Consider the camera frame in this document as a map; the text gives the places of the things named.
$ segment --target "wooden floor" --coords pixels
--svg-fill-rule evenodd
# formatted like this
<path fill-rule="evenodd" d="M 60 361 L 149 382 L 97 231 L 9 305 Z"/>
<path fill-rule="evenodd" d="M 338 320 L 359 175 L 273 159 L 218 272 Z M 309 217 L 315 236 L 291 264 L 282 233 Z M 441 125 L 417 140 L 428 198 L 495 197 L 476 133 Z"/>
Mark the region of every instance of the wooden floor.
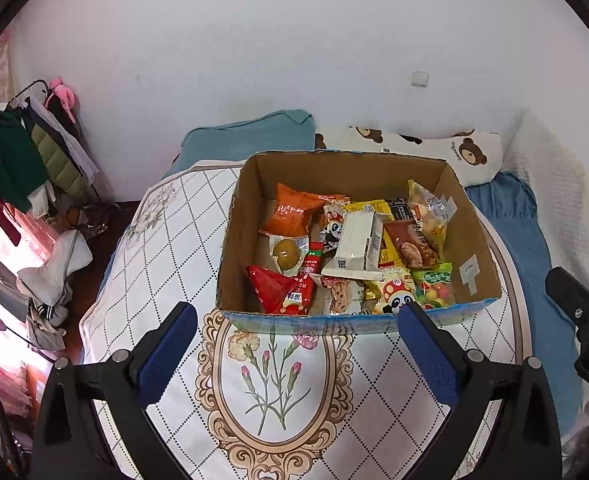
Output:
<path fill-rule="evenodd" d="M 72 301 L 66 305 L 70 310 L 70 315 L 63 325 L 66 330 L 66 335 L 63 337 L 65 350 L 44 352 L 53 359 L 65 356 L 75 364 L 78 364 L 81 359 L 79 321 L 95 302 L 98 288 L 110 262 L 110 256 L 114 252 L 119 238 L 130 225 L 139 202 L 121 202 L 119 206 L 118 210 L 111 212 L 108 230 L 88 241 L 88 247 L 92 252 L 91 263 L 72 276 Z M 37 391 L 46 384 L 51 369 L 52 364 L 37 355 L 34 356 L 33 362 L 28 364 L 28 391 L 33 401 L 31 416 L 34 420 L 36 420 L 38 413 L 37 399 L 40 398 Z"/>

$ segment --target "brown egg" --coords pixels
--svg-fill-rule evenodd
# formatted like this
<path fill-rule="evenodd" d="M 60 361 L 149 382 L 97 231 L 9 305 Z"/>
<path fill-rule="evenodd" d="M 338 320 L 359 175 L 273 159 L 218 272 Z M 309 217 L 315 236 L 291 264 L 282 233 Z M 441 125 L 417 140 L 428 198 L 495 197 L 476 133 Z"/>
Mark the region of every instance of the brown egg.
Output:
<path fill-rule="evenodd" d="M 276 264 L 281 270 L 292 269 L 301 256 L 301 251 L 297 244 L 289 238 L 284 238 L 274 246 L 272 255 L 276 256 Z"/>

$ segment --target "light switch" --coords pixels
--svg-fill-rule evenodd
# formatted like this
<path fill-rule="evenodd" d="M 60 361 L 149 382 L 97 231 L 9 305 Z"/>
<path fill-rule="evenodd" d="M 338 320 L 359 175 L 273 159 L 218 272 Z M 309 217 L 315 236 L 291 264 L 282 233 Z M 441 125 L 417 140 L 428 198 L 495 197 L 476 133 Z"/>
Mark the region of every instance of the light switch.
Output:
<path fill-rule="evenodd" d="M 413 72 L 412 86 L 418 86 L 420 88 L 428 86 L 428 72 Z"/>

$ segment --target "bolt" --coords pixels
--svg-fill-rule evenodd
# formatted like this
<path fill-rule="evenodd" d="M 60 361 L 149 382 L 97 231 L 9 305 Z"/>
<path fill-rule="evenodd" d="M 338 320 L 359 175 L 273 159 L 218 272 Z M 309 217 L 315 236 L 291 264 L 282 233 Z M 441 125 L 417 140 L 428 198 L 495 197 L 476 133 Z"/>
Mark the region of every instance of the bolt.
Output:
<path fill-rule="evenodd" d="M 54 362 L 54 367 L 57 370 L 63 370 L 68 364 L 70 364 L 70 361 L 68 361 L 67 357 L 59 357 L 55 362 Z"/>
<path fill-rule="evenodd" d="M 529 357 L 526 361 L 528 362 L 530 367 L 534 368 L 535 370 L 541 368 L 541 361 L 537 359 L 535 356 Z"/>
<path fill-rule="evenodd" d="M 480 363 L 483 361 L 483 354 L 474 348 L 472 350 L 468 350 L 467 354 L 468 359 L 470 359 L 470 361 L 473 363 Z"/>
<path fill-rule="evenodd" d="M 125 361 L 128 358 L 129 355 L 130 355 L 130 352 L 125 349 L 117 350 L 116 352 L 114 352 L 112 354 L 112 360 L 115 363 L 122 363 L 123 361 Z"/>

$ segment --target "cardboard box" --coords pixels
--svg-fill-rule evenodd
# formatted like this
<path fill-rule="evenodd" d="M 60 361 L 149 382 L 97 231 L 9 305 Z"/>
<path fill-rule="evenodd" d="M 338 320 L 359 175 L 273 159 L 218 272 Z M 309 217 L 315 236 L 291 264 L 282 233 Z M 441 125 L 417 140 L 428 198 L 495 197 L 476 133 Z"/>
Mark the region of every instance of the cardboard box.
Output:
<path fill-rule="evenodd" d="M 448 223 L 444 254 L 453 264 L 452 284 L 457 305 L 429 310 L 441 323 L 459 322 L 501 296 L 491 251 L 475 208 L 455 172 L 443 160 L 396 153 L 267 152 L 257 153 L 241 169 L 230 204 L 217 282 L 217 307 L 237 328 L 246 332 L 292 334 L 396 332 L 395 315 L 268 316 L 246 273 L 257 264 L 274 269 L 268 237 L 258 230 L 274 211 L 276 184 L 299 191 L 346 194 L 353 202 L 408 197 L 413 179 L 438 197 L 452 199 L 456 212 Z M 318 228 L 312 228 L 312 236 Z"/>

